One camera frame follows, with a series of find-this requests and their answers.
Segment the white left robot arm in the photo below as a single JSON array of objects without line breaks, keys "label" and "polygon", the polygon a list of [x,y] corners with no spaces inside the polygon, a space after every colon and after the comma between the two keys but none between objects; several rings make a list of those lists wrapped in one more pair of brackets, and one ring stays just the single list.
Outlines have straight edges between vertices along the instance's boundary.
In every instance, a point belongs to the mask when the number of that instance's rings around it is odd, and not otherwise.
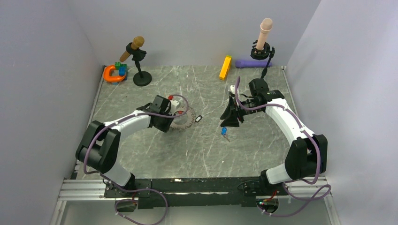
[{"label": "white left robot arm", "polygon": [[168,132],[174,118],[178,116],[180,102],[173,96],[157,95],[153,102],[138,107],[132,113],[109,122],[92,121],[76,150],[76,159],[109,179],[116,191],[124,197],[134,193],[137,188],[135,175],[127,171],[118,159],[121,141],[137,131],[156,128]]}]

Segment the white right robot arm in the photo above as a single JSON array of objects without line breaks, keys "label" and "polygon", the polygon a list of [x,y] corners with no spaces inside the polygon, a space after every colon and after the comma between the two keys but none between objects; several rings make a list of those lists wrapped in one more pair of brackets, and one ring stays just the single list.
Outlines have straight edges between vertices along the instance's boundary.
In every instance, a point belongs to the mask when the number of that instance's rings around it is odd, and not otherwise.
[{"label": "white right robot arm", "polygon": [[221,126],[239,127],[246,115],[263,112],[273,119],[290,145],[282,164],[260,173],[260,191],[270,195],[283,183],[296,180],[316,183],[327,167],[327,138],[305,126],[284,95],[279,90],[270,90],[264,79],[255,78],[249,82],[251,96],[245,101],[240,100],[239,84],[238,78],[228,88],[229,102],[220,117]]}]

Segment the key with blue tag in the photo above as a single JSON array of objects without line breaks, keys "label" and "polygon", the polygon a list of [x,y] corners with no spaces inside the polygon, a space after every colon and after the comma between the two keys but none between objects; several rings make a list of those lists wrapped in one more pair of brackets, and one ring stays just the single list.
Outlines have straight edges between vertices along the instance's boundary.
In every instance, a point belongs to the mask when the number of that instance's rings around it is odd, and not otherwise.
[{"label": "key with blue tag", "polygon": [[222,127],[221,135],[222,135],[222,137],[225,138],[228,142],[230,142],[230,139],[229,139],[228,134],[227,134],[227,128],[226,128],[226,127]]}]

